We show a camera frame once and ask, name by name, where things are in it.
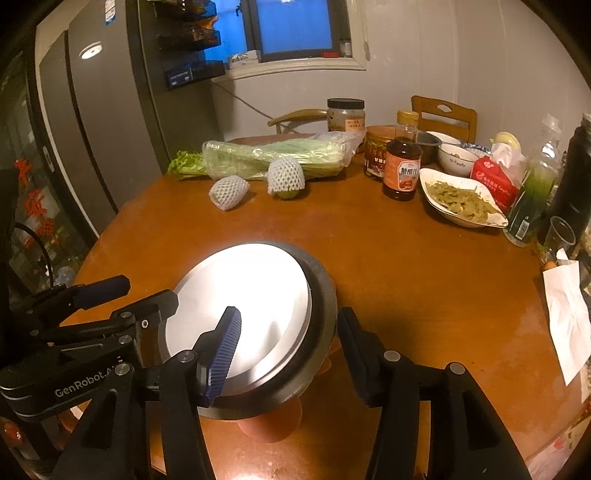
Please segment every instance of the plastic bag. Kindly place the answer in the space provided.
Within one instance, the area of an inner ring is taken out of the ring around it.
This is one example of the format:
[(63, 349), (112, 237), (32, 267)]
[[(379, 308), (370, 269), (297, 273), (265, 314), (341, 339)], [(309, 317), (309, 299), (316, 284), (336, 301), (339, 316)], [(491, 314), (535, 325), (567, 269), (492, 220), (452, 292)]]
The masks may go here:
[(260, 180), (273, 160), (292, 158), (307, 179), (331, 177), (349, 165), (362, 140), (362, 132), (328, 132), (256, 147), (209, 141), (203, 144), (204, 170), (215, 180), (230, 175)]

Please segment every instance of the black thermos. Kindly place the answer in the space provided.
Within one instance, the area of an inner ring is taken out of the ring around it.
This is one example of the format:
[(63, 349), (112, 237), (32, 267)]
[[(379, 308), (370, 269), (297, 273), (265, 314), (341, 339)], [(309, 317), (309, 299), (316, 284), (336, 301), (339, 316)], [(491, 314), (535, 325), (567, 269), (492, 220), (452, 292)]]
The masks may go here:
[(578, 243), (591, 217), (591, 113), (583, 115), (581, 126), (570, 139), (562, 180), (538, 230), (541, 245), (554, 215), (571, 226)]

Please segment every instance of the cable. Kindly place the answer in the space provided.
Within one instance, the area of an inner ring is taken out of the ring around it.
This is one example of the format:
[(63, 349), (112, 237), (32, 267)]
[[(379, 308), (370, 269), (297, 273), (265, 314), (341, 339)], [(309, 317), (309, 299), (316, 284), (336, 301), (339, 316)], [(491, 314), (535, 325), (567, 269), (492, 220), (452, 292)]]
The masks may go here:
[[(215, 83), (212, 82), (213, 85), (220, 87), (224, 92), (226, 92), (228, 95), (230, 95), (231, 97), (234, 97), (236, 100), (240, 100), (242, 103), (244, 103), (244, 105), (246, 105), (248, 108), (253, 109), (256, 113), (258, 113), (259, 115), (262, 115), (266, 118), (268, 118), (269, 120), (274, 120), (274, 118), (271, 115), (267, 115), (265, 112), (261, 112), (258, 108), (256, 108), (255, 106), (252, 106), (250, 103), (248, 103), (246, 100), (241, 99), (238, 95), (232, 93), (230, 90), (222, 87), (219, 83)], [(285, 128), (286, 130), (289, 130), (291, 133), (293, 134), (299, 134), (299, 132), (297, 130), (294, 130), (291, 127), (288, 127), (285, 124), (279, 123), (279, 125), (281, 125), (283, 128)]]
[(33, 237), (33, 240), (35, 240), (35, 242), (37, 242), (38, 245), (41, 247), (41, 252), (43, 253), (43, 257), (45, 258), (45, 264), (47, 265), (47, 273), (49, 274), (49, 285), (50, 287), (53, 287), (53, 270), (51, 269), (51, 260), (49, 259), (49, 254), (47, 253), (47, 250), (45, 250), (43, 242), (41, 241), (39, 236), (25, 224), (21, 222), (15, 222), (14, 226), (15, 228), (18, 228), (31, 235)]

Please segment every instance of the wooden chair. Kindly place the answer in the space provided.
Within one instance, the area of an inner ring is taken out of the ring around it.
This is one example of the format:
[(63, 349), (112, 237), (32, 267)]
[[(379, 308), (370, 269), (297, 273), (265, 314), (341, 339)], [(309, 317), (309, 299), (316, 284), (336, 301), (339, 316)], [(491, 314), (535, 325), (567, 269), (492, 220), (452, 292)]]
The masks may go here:
[[(414, 95), (411, 98), (413, 111), (418, 113), (418, 128), (425, 132), (433, 131), (442, 134), (451, 135), (459, 140), (464, 140), (470, 143), (476, 141), (476, 111), (466, 108), (446, 100), (439, 100), (437, 98), (427, 98)], [(450, 109), (449, 112), (442, 110), (441, 107), (446, 106)], [(431, 115), (443, 116), (452, 120), (459, 120), (466, 122), (468, 127), (460, 125), (450, 125), (448, 123), (423, 118), (424, 113)]]
[(320, 110), (318, 108), (296, 110), (295, 112), (269, 120), (267, 125), (269, 127), (275, 125), (277, 127), (277, 135), (281, 135), (281, 123), (283, 122), (314, 122), (316, 120), (326, 120), (326, 110)]

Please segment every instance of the jar lid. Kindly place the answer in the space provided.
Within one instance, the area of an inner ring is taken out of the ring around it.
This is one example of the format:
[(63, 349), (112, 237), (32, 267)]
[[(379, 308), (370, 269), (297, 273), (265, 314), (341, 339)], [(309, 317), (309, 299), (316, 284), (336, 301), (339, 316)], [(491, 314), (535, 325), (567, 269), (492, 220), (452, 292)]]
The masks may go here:
[(389, 143), (397, 137), (396, 125), (371, 125), (367, 127), (365, 135), (369, 140)]
[(365, 102), (357, 98), (329, 98), (329, 108), (340, 108), (342, 110), (363, 110)]

